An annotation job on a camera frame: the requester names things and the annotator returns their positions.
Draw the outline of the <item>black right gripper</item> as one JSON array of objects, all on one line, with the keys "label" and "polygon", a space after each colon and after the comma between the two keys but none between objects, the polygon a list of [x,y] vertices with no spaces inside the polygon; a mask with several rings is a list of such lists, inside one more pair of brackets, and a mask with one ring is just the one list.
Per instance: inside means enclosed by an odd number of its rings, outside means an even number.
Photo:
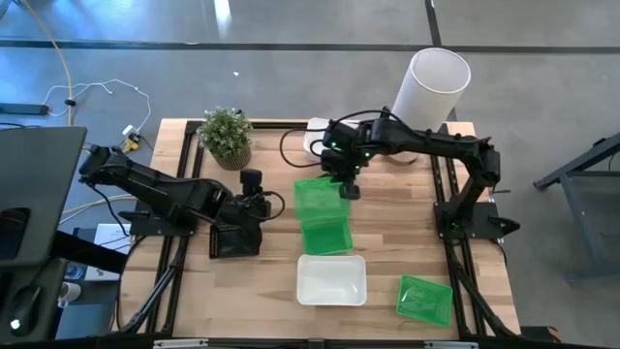
[{"label": "black right gripper", "polygon": [[346,150],[325,148],[321,153],[321,169],[334,182],[342,182],[339,195],[342,199],[360,199],[360,189],[355,184],[357,175],[369,165],[371,150],[368,147],[354,147]]}]

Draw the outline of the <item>green perforated plastic basket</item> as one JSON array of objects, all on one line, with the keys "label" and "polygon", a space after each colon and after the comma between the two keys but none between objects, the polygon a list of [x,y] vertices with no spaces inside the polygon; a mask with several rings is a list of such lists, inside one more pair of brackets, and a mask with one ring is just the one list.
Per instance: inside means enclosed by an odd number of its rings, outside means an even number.
[{"label": "green perforated plastic basket", "polygon": [[354,248],[349,219],[345,216],[305,220],[300,223],[302,246],[308,255],[332,255]]},{"label": "green perforated plastic basket", "polygon": [[300,220],[348,216],[350,204],[340,197],[340,183],[330,177],[308,178],[294,183],[294,212]]},{"label": "green perforated plastic basket", "polygon": [[450,286],[402,275],[396,313],[440,327],[451,322],[453,290]]}]

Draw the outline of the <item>black perforated plastic basket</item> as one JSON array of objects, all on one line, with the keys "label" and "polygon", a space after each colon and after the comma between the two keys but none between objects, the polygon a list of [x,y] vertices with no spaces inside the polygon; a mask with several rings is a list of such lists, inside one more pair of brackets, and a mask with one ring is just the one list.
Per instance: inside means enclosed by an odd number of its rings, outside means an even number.
[{"label": "black perforated plastic basket", "polygon": [[253,257],[260,254],[263,241],[258,224],[238,226],[214,224],[209,230],[209,258],[229,259]]}]

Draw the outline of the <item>white plastic basket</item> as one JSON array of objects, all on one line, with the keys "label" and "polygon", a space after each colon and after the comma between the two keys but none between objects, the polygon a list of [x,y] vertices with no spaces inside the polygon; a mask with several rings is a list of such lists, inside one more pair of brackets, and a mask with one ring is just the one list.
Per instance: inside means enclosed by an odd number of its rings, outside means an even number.
[{"label": "white plastic basket", "polygon": [[320,160],[321,153],[325,149],[323,138],[328,125],[329,120],[325,118],[313,117],[308,121],[302,143],[307,160],[311,162]]},{"label": "white plastic basket", "polygon": [[296,299],[312,306],[364,305],[365,260],[359,255],[301,255],[297,260]]}]

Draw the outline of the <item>green plant in ribbed pot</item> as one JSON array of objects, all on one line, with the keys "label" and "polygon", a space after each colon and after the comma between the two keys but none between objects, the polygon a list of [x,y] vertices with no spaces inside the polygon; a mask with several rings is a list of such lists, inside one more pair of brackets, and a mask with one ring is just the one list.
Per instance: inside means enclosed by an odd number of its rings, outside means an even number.
[{"label": "green plant in ribbed pot", "polygon": [[204,112],[204,121],[196,134],[199,146],[208,150],[222,169],[240,171],[252,157],[252,129],[244,111],[218,107]]}]

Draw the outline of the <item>tall white cylinder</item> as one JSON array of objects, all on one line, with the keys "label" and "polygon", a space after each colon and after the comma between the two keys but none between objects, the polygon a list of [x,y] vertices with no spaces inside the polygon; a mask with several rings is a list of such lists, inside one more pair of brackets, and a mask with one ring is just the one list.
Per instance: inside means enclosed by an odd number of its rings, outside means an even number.
[{"label": "tall white cylinder", "polygon": [[437,130],[471,81],[471,69],[457,53],[426,48],[411,59],[391,112],[413,129]]}]

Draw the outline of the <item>white paper box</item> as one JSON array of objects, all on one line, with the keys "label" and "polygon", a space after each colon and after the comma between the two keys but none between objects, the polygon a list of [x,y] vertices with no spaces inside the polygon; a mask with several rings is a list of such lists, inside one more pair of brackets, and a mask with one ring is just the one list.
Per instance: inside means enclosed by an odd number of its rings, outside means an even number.
[{"label": "white paper box", "polygon": [[[127,255],[133,242],[133,238],[125,237],[122,230],[117,224],[99,224],[96,229],[94,243],[102,245],[104,248],[120,252]],[[101,270],[99,268],[89,266],[86,269],[85,281],[117,281],[119,274]]]}]

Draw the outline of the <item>black diagonal bar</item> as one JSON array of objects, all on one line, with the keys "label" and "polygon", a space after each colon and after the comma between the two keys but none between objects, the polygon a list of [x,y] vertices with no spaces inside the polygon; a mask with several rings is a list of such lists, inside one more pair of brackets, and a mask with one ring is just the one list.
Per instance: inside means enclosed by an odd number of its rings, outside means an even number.
[{"label": "black diagonal bar", "polygon": [[63,232],[56,233],[49,256],[115,273],[123,271],[128,260],[125,254]]}]

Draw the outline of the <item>white cup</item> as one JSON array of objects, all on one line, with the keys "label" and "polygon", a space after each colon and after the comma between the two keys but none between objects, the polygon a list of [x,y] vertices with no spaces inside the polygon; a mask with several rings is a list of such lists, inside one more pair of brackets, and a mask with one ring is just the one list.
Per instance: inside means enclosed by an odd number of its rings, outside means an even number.
[{"label": "white cup", "polygon": [[81,294],[81,287],[72,282],[63,282],[59,291],[57,305],[64,308],[71,302],[76,301]]}]

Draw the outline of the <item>dark grey monitor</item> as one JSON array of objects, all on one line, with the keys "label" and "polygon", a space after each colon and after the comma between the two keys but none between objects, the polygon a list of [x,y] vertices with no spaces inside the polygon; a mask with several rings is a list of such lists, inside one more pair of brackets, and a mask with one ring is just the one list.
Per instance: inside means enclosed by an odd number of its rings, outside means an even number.
[{"label": "dark grey monitor", "polygon": [[0,131],[0,211],[30,217],[16,256],[0,269],[34,266],[49,255],[87,131],[82,126]]}]

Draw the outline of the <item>grey metal rack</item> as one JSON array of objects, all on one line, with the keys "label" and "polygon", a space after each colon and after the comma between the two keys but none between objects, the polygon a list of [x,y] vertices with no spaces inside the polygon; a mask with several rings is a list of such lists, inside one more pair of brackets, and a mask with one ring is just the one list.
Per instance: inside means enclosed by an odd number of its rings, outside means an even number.
[{"label": "grey metal rack", "polygon": [[620,274],[620,169],[592,169],[614,159],[620,161],[620,132],[534,182],[540,191],[562,187],[585,248],[588,267],[567,272],[568,281]]}]

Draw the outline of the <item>black computer mouse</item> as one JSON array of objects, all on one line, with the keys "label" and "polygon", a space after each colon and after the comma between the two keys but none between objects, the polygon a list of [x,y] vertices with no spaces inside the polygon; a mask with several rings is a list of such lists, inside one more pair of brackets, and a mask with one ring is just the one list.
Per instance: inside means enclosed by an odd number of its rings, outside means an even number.
[{"label": "black computer mouse", "polygon": [[14,336],[30,334],[38,323],[42,288],[29,285],[13,296],[8,315],[10,333]]}]

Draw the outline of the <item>black power strip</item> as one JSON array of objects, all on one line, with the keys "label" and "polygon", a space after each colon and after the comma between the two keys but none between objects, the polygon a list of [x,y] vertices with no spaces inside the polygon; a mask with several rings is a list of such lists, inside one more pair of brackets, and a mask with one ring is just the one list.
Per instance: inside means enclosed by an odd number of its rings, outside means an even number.
[{"label": "black power strip", "polygon": [[49,106],[37,104],[0,103],[0,113],[17,115],[47,115]]}]

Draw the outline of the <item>black aluminium table frame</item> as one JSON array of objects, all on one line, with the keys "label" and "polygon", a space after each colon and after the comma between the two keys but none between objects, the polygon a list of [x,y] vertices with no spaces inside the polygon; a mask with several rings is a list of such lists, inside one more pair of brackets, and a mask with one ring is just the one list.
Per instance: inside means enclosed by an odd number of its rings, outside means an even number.
[{"label": "black aluminium table frame", "polygon": [[[178,173],[185,130],[192,119],[164,119],[150,166]],[[458,339],[454,311],[449,327],[396,313],[400,277],[410,274],[450,284],[446,252],[435,233],[436,201],[431,160],[415,154],[375,157],[357,178],[361,200],[351,205],[354,251],[364,258],[367,299],[361,306],[306,306],[296,299],[297,260],[303,248],[295,219],[294,182],[320,175],[320,168],[295,169],[278,152],[281,135],[293,126],[275,121],[254,127],[251,168],[263,171],[263,187],[285,197],[287,210],[263,224],[261,254],[253,258],[208,258],[209,226],[199,225],[188,245],[181,275],[174,337],[208,339]],[[132,254],[122,277],[121,319],[137,312],[155,283],[163,238],[147,238]],[[470,242],[478,287],[503,324],[520,333],[504,257],[491,241]]]}]

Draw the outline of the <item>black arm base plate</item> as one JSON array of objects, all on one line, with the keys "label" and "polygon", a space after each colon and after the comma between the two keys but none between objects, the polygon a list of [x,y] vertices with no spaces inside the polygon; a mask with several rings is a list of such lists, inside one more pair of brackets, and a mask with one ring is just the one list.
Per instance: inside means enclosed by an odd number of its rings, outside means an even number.
[{"label": "black arm base plate", "polygon": [[520,229],[520,224],[498,215],[494,203],[478,202],[464,208],[450,203],[433,207],[437,235],[443,239],[503,238]]},{"label": "black arm base plate", "polygon": [[170,222],[151,210],[120,211],[119,216],[131,223],[130,234],[133,236],[189,237],[198,224],[198,219],[192,217]]}]

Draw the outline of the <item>silver metal bracket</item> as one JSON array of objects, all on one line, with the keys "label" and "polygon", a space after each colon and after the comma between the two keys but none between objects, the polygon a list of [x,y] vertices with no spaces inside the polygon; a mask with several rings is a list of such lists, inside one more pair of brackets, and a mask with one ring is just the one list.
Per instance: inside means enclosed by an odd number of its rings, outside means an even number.
[{"label": "silver metal bracket", "polygon": [[480,349],[476,342],[466,341],[424,341],[424,349]]},{"label": "silver metal bracket", "polygon": [[152,349],[205,349],[207,338],[170,338],[155,340]]}]

